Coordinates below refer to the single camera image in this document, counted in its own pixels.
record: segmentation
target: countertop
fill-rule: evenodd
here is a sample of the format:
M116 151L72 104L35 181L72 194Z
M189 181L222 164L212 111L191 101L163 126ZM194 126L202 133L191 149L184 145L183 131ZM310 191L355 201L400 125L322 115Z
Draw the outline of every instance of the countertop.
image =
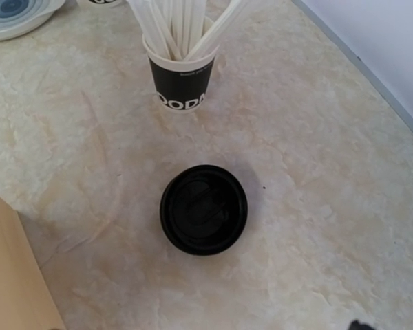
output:
M0 42L0 196L69 330L413 330L413 135L276 2L222 44L190 115L156 104L125 5L68 3ZM175 249L158 215L198 164L231 171L249 202L242 238L203 258Z

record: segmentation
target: coffee cup lid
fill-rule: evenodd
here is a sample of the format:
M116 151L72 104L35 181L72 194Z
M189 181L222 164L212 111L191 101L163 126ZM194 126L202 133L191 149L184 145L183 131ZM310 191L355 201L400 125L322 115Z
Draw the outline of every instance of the coffee cup lid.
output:
M230 172L212 165L179 174L160 202L160 220L170 242L200 256L231 247L242 234L247 216L242 185Z

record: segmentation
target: disposable cup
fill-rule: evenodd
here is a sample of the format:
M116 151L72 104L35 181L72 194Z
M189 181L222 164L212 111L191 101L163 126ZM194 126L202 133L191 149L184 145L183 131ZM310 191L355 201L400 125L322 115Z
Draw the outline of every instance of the disposable cup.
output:
M206 18L204 33L212 25L213 21ZM205 100L218 47L201 59L182 62L154 53L145 37L142 42L148 53L160 104L172 113L191 113L199 109Z

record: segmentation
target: black lid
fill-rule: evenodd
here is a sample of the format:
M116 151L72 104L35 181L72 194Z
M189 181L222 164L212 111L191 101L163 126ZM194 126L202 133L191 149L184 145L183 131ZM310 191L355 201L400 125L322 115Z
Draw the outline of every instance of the black lid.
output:
M247 216L248 203L239 181L212 165L179 174L160 202L160 222L169 240L199 256L231 247L242 234Z

